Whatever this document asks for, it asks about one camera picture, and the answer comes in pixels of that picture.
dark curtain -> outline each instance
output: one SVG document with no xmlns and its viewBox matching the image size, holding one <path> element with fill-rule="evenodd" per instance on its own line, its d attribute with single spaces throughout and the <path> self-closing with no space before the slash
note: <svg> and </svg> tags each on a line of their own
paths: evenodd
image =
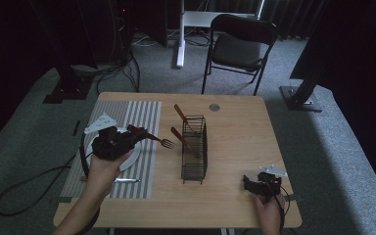
<svg viewBox="0 0 376 235">
<path fill-rule="evenodd" d="M 330 0 L 291 77 L 332 91 L 376 172 L 376 1 Z"/>
<path fill-rule="evenodd" d="M 254 14 L 262 0 L 210 0 L 208 11 Z M 190 3 L 200 6 L 202 1 Z M 313 33 L 328 0 L 264 0 L 260 18 L 277 25 L 282 38 L 307 38 Z"/>
<path fill-rule="evenodd" d="M 45 47 L 29 3 L 0 1 L 0 130 L 37 77 L 51 68 Z"/>
</svg>

human arm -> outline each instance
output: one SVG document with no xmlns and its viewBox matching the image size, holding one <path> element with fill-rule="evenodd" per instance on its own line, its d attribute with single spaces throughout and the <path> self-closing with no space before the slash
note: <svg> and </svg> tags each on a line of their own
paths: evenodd
<svg viewBox="0 0 376 235">
<path fill-rule="evenodd" d="M 264 235 L 280 235 L 281 213 L 285 207 L 285 199 L 283 195 L 275 196 L 280 203 L 282 209 L 274 197 L 271 197 L 268 202 L 262 196 L 255 195 L 253 198 L 256 213 L 258 215 L 258 224 Z"/>
<path fill-rule="evenodd" d="M 54 235 L 75 234 L 81 231 L 93 218 L 105 197 L 112 191 L 113 181 L 119 176 L 119 167 L 132 151 L 114 161 L 101 160 L 92 156 L 89 175 L 81 197 L 63 219 Z"/>
</svg>

chair seat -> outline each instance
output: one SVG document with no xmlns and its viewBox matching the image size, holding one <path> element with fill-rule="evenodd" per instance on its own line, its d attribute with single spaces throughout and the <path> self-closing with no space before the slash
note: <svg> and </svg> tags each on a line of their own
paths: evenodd
<svg viewBox="0 0 376 235">
<path fill-rule="evenodd" d="M 243 41 L 222 34 L 215 41 L 212 61 L 224 66 L 255 71 L 261 67 L 260 46 L 258 42 Z"/>
</svg>

wooden table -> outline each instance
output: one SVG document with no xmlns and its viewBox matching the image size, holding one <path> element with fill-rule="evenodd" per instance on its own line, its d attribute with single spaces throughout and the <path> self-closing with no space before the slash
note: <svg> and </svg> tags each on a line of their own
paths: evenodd
<svg viewBox="0 0 376 235">
<path fill-rule="evenodd" d="M 158 146 L 149 199 L 106 199 L 95 227 L 120 228 L 251 228 L 259 227 L 252 196 L 243 189 L 244 173 L 258 173 L 260 165 L 286 170 L 266 106 L 256 96 L 192 94 L 102 93 L 103 101 L 162 102 L 158 137 L 176 143 L 173 150 Z M 208 129 L 209 167 L 206 178 L 181 179 L 181 143 L 170 132 L 181 129 L 185 115 L 204 115 Z M 218 104 L 220 110 L 210 110 Z M 289 178 L 282 186 L 293 194 Z M 60 203 L 54 217 L 60 224 L 76 199 Z M 302 223 L 296 202 L 291 202 L 285 227 Z"/>
</svg>

cable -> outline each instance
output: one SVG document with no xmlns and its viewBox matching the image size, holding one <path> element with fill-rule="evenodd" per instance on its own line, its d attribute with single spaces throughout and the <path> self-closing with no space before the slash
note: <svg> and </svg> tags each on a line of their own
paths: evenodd
<svg viewBox="0 0 376 235">
<path fill-rule="evenodd" d="M 118 70 L 119 68 L 121 68 L 121 66 L 114 65 L 114 66 L 108 67 L 106 69 L 94 70 L 94 71 L 86 71 L 86 70 L 78 70 L 78 69 L 72 69 L 72 70 L 74 71 L 74 73 L 76 75 L 80 76 L 81 79 L 91 80 L 91 79 L 93 79 L 94 76 L 110 74 L 110 73 Z"/>
<path fill-rule="evenodd" d="M 100 95 L 100 93 L 101 93 L 100 90 L 99 90 L 99 86 L 100 86 L 100 83 L 102 81 L 114 78 L 116 75 L 120 74 L 124 69 L 125 69 L 125 66 L 117 65 L 117 66 L 113 66 L 113 67 L 110 67 L 107 70 L 105 70 L 104 73 L 101 74 L 101 77 L 98 80 L 95 81 L 95 82 L 97 82 L 96 87 L 95 87 L 97 94 Z"/>
<path fill-rule="evenodd" d="M 141 41 L 143 41 L 143 40 L 145 40 L 145 39 L 149 39 L 149 38 L 151 38 L 151 37 L 150 37 L 150 36 L 144 36 L 144 37 L 138 39 L 137 41 L 133 42 L 133 43 L 132 43 L 132 46 L 140 46 L 140 47 L 144 47 L 144 46 L 146 46 L 146 47 L 148 47 L 148 46 L 153 46 L 153 45 L 155 45 L 155 44 L 158 43 L 158 42 L 153 42 L 153 43 L 151 43 L 151 44 L 149 44 L 149 45 L 141 45 L 141 44 L 138 44 L 139 42 L 141 42 Z"/>
<path fill-rule="evenodd" d="M 85 134 L 83 133 L 81 135 L 80 146 L 79 146 L 78 149 L 79 149 L 79 154 L 80 154 L 80 161 L 81 161 L 82 170 L 84 171 L 84 174 L 85 174 L 86 178 L 88 178 L 90 170 L 89 170 L 89 166 L 88 166 L 88 163 L 87 163 L 87 158 L 90 157 L 95 151 L 93 150 L 93 152 L 91 152 L 87 156 L 85 155 L 85 151 L 84 151 L 84 138 L 85 138 Z M 99 207 L 99 209 L 97 209 L 96 213 L 93 215 L 93 217 L 91 218 L 91 220 L 85 225 L 85 227 L 82 228 L 79 232 L 75 233 L 74 235 L 84 235 L 84 234 L 87 234 L 87 232 L 97 222 L 97 219 L 99 218 L 99 214 L 100 214 L 100 207 Z"/>
<path fill-rule="evenodd" d="M 279 207 L 279 213 L 280 213 L 279 234 L 282 234 L 282 229 L 283 229 L 283 226 L 285 224 L 285 215 L 286 215 L 285 214 L 285 210 L 282 208 L 282 205 L 280 205 L 280 202 L 277 199 L 276 195 L 274 195 L 273 190 L 271 190 L 270 184 L 268 183 L 268 180 L 267 180 L 266 176 L 264 177 L 264 181 L 263 182 L 267 185 L 267 188 L 270 191 L 271 197 L 273 197 L 274 200 L 276 200 L 277 206 Z"/>
<path fill-rule="evenodd" d="M 200 42 L 196 42 L 196 41 L 189 40 L 189 39 L 186 39 L 186 38 L 185 38 L 185 42 L 187 42 L 188 44 L 193 45 L 193 46 L 202 46 L 202 47 L 210 46 L 210 41 L 211 41 L 210 38 L 207 37 L 203 32 L 200 35 L 203 36 L 203 38 L 207 39 L 206 43 L 200 43 Z"/>
<path fill-rule="evenodd" d="M 280 188 L 283 190 L 283 192 L 285 192 L 286 197 L 288 198 L 288 208 L 285 211 L 285 215 L 286 215 L 289 211 L 289 208 L 291 207 L 291 198 L 285 188 L 283 188 L 282 186 L 280 186 Z"/>
<path fill-rule="evenodd" d="M 111 0 L 109 0 L 108 2 L 109 2 L 109 8 L 111 10 L 111 16 L 112 16 L 112 21 L 113 21 L 113 33 L 114 33 L 113 47 L 112 47 L 111 55 L 109 57 L 109 62 L 111 62 L 112 57 L 113 57 L 113 53 L 115 52 L 115 49 L 116 49 L 116 40 L 117 40 L 118 36 L 117 36 L 117 33 L 116 33 L 116 21 L 115 21 L 115 15 L 113 13 L 112 2 L 111 2 Z"/>
<path fill-rule="evenodd" d="M 131 85 L 135 88 L 136 92 L 139 92 L 139 86 L 140 86 L 140 68 L 139 68 L 139 64 L 137 63 L 136 58 L 133 56 L 133 53 L 131 51 L 129 52 L 129 55 L 130 55 L 130 61 L 125 66 L 123 66 L 123 67 L 117 66 L 117 70 L 112 70 L 112 71 L 107 70 L 100 77 L 100 79 L 97 80 L 96 92 L 97 92 L 98 95 L 100 95 L 100 93 L 101 93 L 100 90 L 99 90 L 100 83 L 102 81 L 104 81 L 104 80 L 107 80 L 107 79 L 110 79 L 110 78 L 114 78 L 117 75 L 119 75 L 120 73 L 122 73 L 123 75 L 125 75 L 129 79 Z M 135 65 L 135 67 L 136 67 L 136 72 L 137 72 L 136 79 L 132 75 L 132 66 L 131 66 L 130 63 L 133 63 Z"/>
<path fill-rule="evenodd" d="M 295 229 L 293 229 L 293 228 L 289 228 L 289 230 L 290 230 L 294 235 L 298 235 L 298 233 L 295 231 Z"/>
<path fill-rule="evenodd" d="M 9 192 L 11 192 L 12 190 L 36 179 L 36 178 L 39 178 L 41 177 L 42 175 L 44 174 L 47 174 L 51 171 L 54 171 L 54 170 L 57 170 L 59 169 L 60 171 L 57 173 L 57 175 L 54 177 L 54 179 L 50 182 L 50 184 L 48 185 L 48 187 L 44 190 L 44 192 L 38 197 L 37 200 L 35 200 L 33 203 L 31 203 L 30 205 L 26 206 L 25 208 L 23 208 L 22 210 L 19 210 L 19 211 L 15 211 L 15 212 L 5 212 L 5 211 L 2 211 L 0 209 L 0 215 L 2 216 L 14 216 L 14 215 L 18 215 L 18 214 L 21 214 L 21 213 L 24 213 L 24 212 L 27 212 L 28 210 L 30 210 L 31 208 L 33 208 L 35 205 L 37 205 L 43 198 L 44 196 L 48 193 L 48 191 L 51 189 L 51 187 L 54 185 L 54 183 L 57 181 L 57 179 L 60 177 L 61 173 L 64 171 L 64 169 L 66 168 L 71 168 L 70 166 L 68 166 L 71 161 L 74 159 L 75 155 L 73 155 L 72 157 L 69 158 L 69 160 L 67 161 L 66 164 L 64 164 L 63 166 L 57 166 L 57 167 L 53 167 L 51 169 L 48 169 L 42 173 L 39 173 L 33 177 L 31 177 L 30 179 L 27 179 L 27 180 L 24 180 L 24 181 L 21 181 L 19 183 L 16 183 L 14 184 L 13 186 L 9 187 L 8 189 L 4 190 L 1 194 L 0 194 L 0 202 L 2 200 L 2 198 L 7 195 Z"/>
</svg>

